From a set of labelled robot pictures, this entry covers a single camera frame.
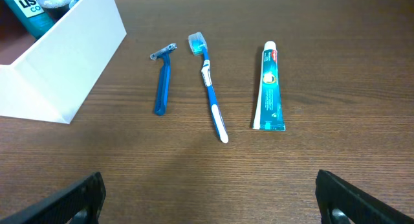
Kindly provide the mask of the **blue mouthwash bottle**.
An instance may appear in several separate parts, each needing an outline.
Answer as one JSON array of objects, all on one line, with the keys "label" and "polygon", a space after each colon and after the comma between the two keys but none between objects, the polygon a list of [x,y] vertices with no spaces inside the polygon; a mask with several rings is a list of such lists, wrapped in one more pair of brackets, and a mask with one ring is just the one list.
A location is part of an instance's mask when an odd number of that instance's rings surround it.
[{"label": "blue mouthwash bottle", "polygon": [[42,9],[37,0],[3,0],[36,39],[41,38],[54,25],[54,20]]}]

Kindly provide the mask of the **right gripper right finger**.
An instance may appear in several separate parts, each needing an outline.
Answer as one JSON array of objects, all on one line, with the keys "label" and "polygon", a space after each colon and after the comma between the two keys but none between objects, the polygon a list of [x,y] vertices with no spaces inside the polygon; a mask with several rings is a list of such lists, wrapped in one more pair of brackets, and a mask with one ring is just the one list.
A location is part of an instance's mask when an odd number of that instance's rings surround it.
[{"label": "right gripper right finger", "polygon": [[318,172],[315,194],[322,223],[413,224],[413,218],[327,170]]}]

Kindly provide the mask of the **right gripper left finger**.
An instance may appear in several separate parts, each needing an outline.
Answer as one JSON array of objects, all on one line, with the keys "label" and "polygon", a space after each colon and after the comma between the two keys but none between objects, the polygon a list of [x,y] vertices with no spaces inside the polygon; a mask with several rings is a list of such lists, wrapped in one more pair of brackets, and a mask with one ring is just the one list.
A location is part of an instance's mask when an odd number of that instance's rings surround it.
[{"label": "right gripper left finger", "polygon": [[94,172],[1,223],[98,223],[106,197],[100,172]]}]

